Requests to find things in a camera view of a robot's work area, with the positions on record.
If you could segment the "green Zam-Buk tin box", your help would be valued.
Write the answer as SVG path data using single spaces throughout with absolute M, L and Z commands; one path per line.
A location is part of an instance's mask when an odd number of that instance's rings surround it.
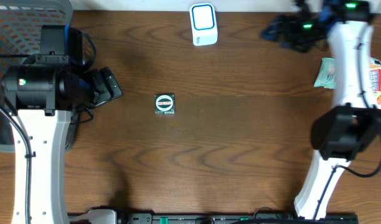
M 175 114 L 175 95 L 155 95 L 155 114 Z

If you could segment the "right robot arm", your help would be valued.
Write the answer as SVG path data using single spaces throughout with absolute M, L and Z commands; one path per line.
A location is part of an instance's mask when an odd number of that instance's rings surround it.
M 370 81 L 377 16 L 368 1 L 324 1 L 317 15 L 305 1 L 296 1 L 295 6 L 296 13 L 279 15 L 261 36 L 300 53 L 325 40 L 334 59 L 332 106 L 311 126 L 313 158 L 293 202 L 297 221 L 321 223 L 341 175 L 350 172 L 351 162 L 374 139 L 381 143 L 381 107 L 372 96 Z M 381 171 L 381 157 L 377 171 Z

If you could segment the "white wiper sheet bag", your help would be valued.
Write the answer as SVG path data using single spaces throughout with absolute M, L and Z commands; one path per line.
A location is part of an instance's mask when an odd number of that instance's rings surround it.
M 372 86 L 370 100 L 381 109 L 381 61 L 376 58 L 370 59 L 369 78 Z

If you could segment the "teal snack packet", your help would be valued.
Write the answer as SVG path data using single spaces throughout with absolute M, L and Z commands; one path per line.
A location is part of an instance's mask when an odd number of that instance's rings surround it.
M 321 67 L 314 82 L 314 87 L 323 87 L 327 89 L 336 88 L 333 58 L 322 58 Z

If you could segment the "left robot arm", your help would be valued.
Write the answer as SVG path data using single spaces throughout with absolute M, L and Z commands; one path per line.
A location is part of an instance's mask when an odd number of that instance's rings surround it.
M 77 115 L 122 95 L 112 71 L 83 58 L 88 36 L 69 26 L 44 25 L 40 51 L 2 78 L 15 153 L 13 223 L 118 223 L 112 208 L 71 217 L 65 201 L 65 153 Z

